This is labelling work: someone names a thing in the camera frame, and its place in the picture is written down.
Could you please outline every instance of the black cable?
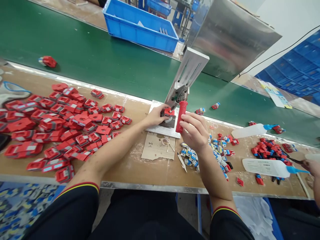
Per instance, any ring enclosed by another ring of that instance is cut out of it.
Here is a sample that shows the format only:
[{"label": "black cable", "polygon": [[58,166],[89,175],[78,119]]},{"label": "black cable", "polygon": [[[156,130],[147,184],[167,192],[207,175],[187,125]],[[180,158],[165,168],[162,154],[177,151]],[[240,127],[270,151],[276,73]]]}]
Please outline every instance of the black cable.
[{"label": "black cable", "polygon": [[[311,30],[310,30],[309,32],[307,32],[305,35],[307,35],[308,33],[312,32],[313,30],[315,30],[315,29],[318,28],[318,27],[320,27],[320,25],[319,25],[319,26],[316,26],[316,27],[313,28],[313,29],[311,29]],[[305,35],[303,35],[298,41],[296,41],[296,42],[295,42],[294,44],[292,44],[291,46],[287,47],[286,49],[282,50],[281,52],[278,52],[278,53],[272,55],[271,57],[268,57],[266,60],[262,61],[261,63],[263,63],[263,62],[267,61],[268,59],[274,57],[275,55],[277,55],[277,54],[279,54],[279,53],[282,53],[283,51],[291,48],[293,45],[295,45],[297,42],[299,42],[302,38],[304,38]],[[245,73],[242,73],[242,74],[239,73],[239,77],[242,76],[243,74],[246,74],[246,73],[250,72],[253,68],[255,68],[256,66],[260,65],[261,63],[253,66],[249,71],[247,71],[247,72],[245,72]]]}]

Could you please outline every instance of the green conveyor belt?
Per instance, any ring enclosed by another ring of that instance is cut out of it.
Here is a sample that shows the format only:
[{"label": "green conveyor belt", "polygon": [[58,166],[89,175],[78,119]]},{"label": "green conveyor belt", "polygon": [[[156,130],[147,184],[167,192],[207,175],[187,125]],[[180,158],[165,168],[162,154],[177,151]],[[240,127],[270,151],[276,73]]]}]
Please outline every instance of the green conveyor belt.
[{"label": "green conveyor belt", "polygon": [[[47,69],[38,58],[58,62]],[[113,38],[103,30],[26,0],[0,2],[0,56],[33,68],[127,93],[164,101],[180,62]],[[205,115],[240,126],[248,121],[280,124],[281,137],[319,145],[320,119],[296,109],[274,105],[270,98],[201,73],[191,87],[188,111],[206,108]],[[217,110],[211,105],[220,102]]]}]

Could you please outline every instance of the white cloth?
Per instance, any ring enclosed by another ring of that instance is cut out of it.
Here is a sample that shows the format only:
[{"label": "white cloth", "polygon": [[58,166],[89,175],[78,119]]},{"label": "white cloth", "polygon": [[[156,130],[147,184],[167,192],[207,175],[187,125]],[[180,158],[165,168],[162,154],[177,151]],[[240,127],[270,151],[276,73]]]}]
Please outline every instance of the white cloth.
[{"label": "white cloth", "polygon": [[25,90],[19,85],[4,81],[0,86],[0,106],[3,107],[2,105],[4,102],[17,98],[26,98],[30,95],[30,91]]},{"label": "white cloth", "polygon": [[267,202],[260,197],[233,196],[243,222],[255,240],[276,240],[272,231],[272,215]]}]

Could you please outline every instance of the red handle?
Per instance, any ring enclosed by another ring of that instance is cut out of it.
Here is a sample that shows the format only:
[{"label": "red handle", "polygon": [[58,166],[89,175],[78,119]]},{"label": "red handle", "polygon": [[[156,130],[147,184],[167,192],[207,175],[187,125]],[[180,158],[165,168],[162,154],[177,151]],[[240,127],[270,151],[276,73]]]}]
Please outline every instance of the red handle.
[{"label": "red handle", "polygon": [[188,102],[187,101],[181,101],[181,102],[179,102],[179,104],[180,104],[180,109],[179,109],[176,132],[182,133],[183,128],[180,126],[181,114],[186,114]]}]

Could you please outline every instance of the forearm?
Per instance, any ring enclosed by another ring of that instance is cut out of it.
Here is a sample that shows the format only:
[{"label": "forearm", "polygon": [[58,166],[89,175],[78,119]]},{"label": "forearm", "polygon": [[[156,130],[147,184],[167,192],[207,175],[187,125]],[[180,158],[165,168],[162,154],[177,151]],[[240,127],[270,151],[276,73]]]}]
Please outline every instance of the forearm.
[{"label": "forearm", "polygon": [[318,208],[320,208],[320,176],[314,178],[313,195]]},{"label": "forearm", "polygon": [[145,129],[143,122],[139,122],[95,152],[78,170],[67,187],[91,179],[98,186],[103,175],[128,152]]},{"label": "forearm", "polygon": [[210,196],[233,201],[228,182],[215,159],[212,149],[208,146],[199,155],[199,168],[202,182]]}]

